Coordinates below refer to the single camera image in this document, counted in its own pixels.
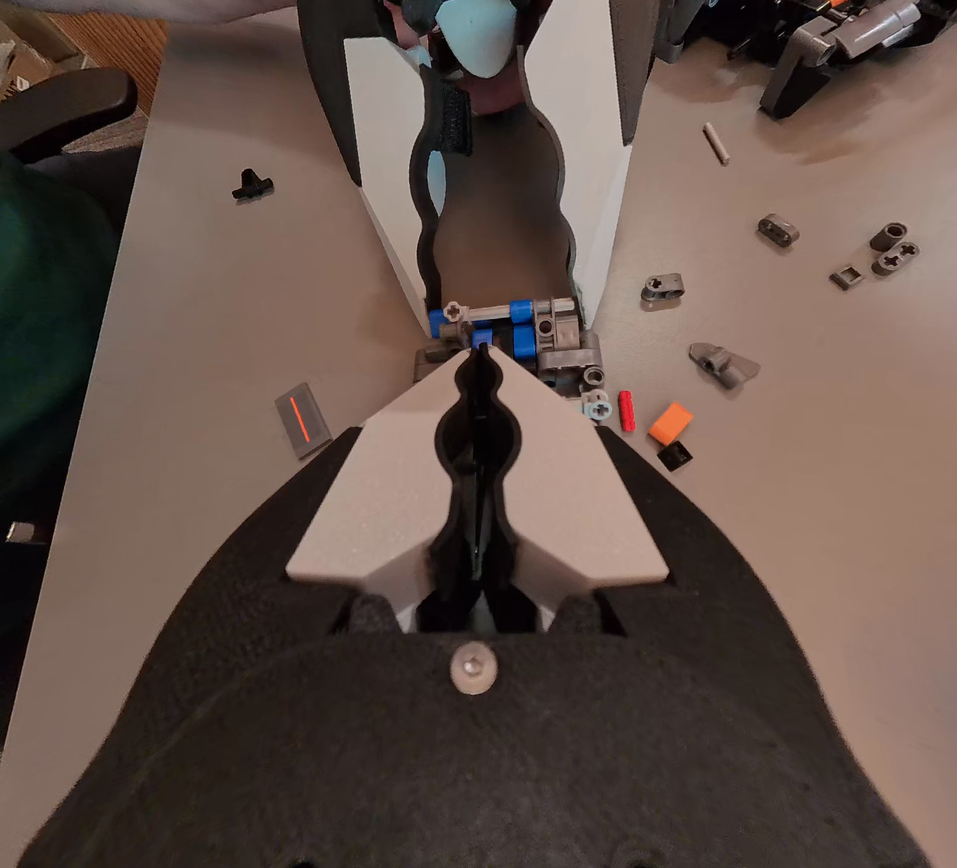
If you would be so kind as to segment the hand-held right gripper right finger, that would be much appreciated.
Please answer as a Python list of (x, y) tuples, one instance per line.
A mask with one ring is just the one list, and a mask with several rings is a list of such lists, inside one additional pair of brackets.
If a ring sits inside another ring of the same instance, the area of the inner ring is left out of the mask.
[(669, 568), (597, 427), (496, 348), (480, 350), (480, 585), (501, 632)]

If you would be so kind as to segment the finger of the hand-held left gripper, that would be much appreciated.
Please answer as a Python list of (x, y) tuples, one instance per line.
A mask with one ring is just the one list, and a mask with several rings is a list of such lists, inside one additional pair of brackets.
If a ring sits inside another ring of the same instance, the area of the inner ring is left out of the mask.
[(424, 47), (348, 39), (345, 64), (365, 208), (425, 335), (441, 300), (434, 255), (445, 204), (443, 81)]
[(526, 104), (554, 144), (568, 278), (590, 328), (607, 284), (632, 155), (620, 119), (610, 0), (552, 0), (520, 58), (520, 78)]

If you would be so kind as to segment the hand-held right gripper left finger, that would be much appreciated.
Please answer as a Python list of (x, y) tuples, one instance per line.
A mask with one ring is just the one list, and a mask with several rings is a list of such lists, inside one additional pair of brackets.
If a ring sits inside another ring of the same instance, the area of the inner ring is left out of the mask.
[(467, 421), (479, 352), (461, 352), (365, 421), (286, 574), (385, 597), (396, 613), (476, 586), (466, 491), (443, 433)]

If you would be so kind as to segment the dark grey lego wing assembly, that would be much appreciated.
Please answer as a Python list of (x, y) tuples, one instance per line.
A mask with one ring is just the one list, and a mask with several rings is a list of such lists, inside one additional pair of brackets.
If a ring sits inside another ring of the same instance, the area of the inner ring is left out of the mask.
[[(579, 322), (571, 300), (528, 300), (493, 308), (483, 315), (469, 307), (450, 304), (438, 311), (437, 339), (423, 351), (431, 367), (425, 378), (461, 352), (496, 348), (557, 395), (581, 407), (599, 430), (610, 414), (604, 395), (604, 367), (599, 344)], [(448, 421), (443, 436), (449, 455), (465, 487), (469, 512), (467, 534), (480, 578), (480, 361), (469, 384), (467, 421)]]

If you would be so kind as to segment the grey angled lego piece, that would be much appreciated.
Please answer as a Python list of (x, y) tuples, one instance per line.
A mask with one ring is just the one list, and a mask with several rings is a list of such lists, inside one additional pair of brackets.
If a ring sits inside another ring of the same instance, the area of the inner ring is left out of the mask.
[(709, 343), (690, 344), (688, 356), (698, 369), (727, 390), (743, 386), (761, 371), (758, 362)]

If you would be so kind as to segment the grey lego double connector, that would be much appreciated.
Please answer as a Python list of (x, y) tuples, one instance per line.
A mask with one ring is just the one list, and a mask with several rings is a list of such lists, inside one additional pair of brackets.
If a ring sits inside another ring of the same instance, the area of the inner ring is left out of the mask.
[(874, 254), (871, 271), (880, 278), (909, 266), (921, 253), (920, 246), (908, 237), (908, 228), (897, 221), (885, 224), (868, 245)]

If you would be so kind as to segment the grey tile with orange stripe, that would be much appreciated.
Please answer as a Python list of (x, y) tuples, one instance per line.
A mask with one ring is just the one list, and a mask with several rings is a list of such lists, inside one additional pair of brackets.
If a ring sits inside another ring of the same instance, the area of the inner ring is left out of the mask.
[(309, 383), (287, 390), (275, 400), (275, 408), (297, 460), (305, 461), (331, 441), (332, 434)]

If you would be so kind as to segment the dark office chair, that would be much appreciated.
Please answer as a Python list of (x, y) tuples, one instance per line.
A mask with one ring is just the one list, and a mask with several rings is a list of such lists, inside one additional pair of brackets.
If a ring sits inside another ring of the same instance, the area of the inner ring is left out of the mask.
[(60, 154), (68, 144), (130, 118), (135, 79), (119, 69), (66, 72), (1, 102), (1, 151), (25, 165)]

